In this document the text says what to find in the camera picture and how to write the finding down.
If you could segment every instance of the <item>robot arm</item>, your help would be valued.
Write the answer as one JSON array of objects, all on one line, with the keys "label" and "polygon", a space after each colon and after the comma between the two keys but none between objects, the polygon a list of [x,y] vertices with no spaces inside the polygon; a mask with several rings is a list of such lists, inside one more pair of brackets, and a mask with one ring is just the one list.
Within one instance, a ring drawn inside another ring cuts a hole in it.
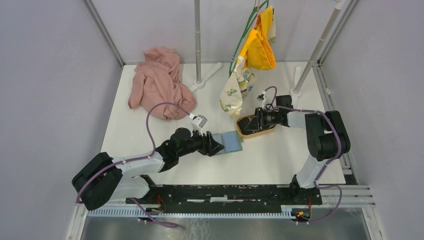
[{"label": "robot arm", "polygon": [[211,132],[201,133],[206,122],[203,116],[193,119],[195,130],[178,128],[170,138],[152,152],[129,157],[110,157],[106,152],[97,154],[73,179],[72,185],[77,192],[87,181],[103,168],[120,161],[125,164],[113,166],[92,181],[81,195],[82,202],[89,211],[103,206],[110,200],[129,197],[142,198],[149,191],[149,185],[141,176],[160,173],[178,164],[180,157],[194,152],[213,156],[224,146],[212,138]]},{"label": "robot arm", "polygon": [[[307,147],[310,154],[303,168],[293,177],[292,184],[296,185],[298,189],[313,189],[315,188],[314,181],[327,161],[335,157],[338,152],[336,137],[322,115],[295,111],[290,95],[277,96],[276,103],[277,106],[283,106],[288,109],[275,107],[267,111],[262,107],[257,107],[254,117],[245,127],[245,130],[253,132],[263,131],[276,124],[305,129]],[[341,153],[339,156],[349,152],[351,144],[340,113],[338,111],[327,111],[325,115],[340,138]]]}]

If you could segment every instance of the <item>pole base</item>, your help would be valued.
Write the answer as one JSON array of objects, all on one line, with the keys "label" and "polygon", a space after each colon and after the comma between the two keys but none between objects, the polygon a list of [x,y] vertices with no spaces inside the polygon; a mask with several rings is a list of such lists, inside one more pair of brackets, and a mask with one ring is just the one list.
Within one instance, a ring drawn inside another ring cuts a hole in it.
[{"label": "pole base", "polygon": [[299,79],[301,78],[302,74],[302,67],[297,66],[296,70],[294,72],[294,79],[293,79],[293,88],[290,89],[290,95],[291,95],[291,104],[293,104],[294,108],[298,107],[298,98],[301,96],[301,91],[295,91],[295,87],[299,82]]},{"label": "pole base", "polygon": [[193,85],[189,88],[190,91],[193,93],[197,90],[200,90],[205,87],[206,82],[212,78],[212,76],[217,73],[221,68],[223,67],[223,64],[221,62],[218,62],[214,67],[212,67],[209,71],[207,71],[204,76],[201,77],[201,82],[198,83],[196,80],[194,80]]}]

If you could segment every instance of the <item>red wire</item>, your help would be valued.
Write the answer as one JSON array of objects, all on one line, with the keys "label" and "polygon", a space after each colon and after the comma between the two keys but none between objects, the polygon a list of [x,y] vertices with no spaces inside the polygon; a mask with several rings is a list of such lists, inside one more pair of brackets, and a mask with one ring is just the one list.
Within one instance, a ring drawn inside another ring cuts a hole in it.
[{"label": "red wire", "polygon": [[163,210],[163,213],[165,213],[167,211],[167,203],[162,198],[160,200],[165,204],[165,209]]},{"label": "red wire", "polygon": [[311,197],[309,197],[309,205],[307,206],[307,210],[306,211],[311,210],[311,207],[312,207],[312,201],[311,201]]}]

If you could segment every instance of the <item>gray wall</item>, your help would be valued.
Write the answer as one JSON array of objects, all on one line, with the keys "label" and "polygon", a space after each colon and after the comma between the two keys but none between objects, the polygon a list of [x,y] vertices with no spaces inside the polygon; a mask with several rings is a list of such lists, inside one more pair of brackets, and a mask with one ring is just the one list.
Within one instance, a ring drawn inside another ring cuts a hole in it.
[{"label": "gray wall", "polygon": [[424,1],[362,0],[323,63],[389,240],[423,239]]},{"label": "gray wall", "polygon": [[[144,61],[155,46],[175,49],[183,62],[195,61],[194,0],[93,0],[125,62]],[[270,0],[276,16],[275,59],[308,60],[335,2]],[[255,0],[201,0],[203,62],[229,62]]]},{"label": "gray wall", "polygon": [[81,0],[0,3],[0,239],[63,239],[119,67]]}]

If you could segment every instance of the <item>hanging garment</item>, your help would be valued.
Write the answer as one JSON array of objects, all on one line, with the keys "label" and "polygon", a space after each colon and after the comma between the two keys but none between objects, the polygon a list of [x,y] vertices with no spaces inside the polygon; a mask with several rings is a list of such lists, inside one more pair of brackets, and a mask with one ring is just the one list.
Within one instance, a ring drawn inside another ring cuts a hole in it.
[{"label": "hanging garment", "polygon": [[[144,52],[145,62],[135,68],[128,106],[134,109],[142,105],[146,111],[163,102],[170,102],[191,112],[196,106],[192,91],[180,81],[180,56],[163,46]],[[170,104],[156,107],[153,116],[161,119],[182,119],[186,114]]]},{"label": "hanging garment", "polygon": [[235,68],[220,95],[221,108],[232,116],[240,116],[243,99],[257,81],[259,70],[276,67],[271,44],[276,41],[274,9],[267,7],[258,17],[257,26],[250,30],[240,50]]}]

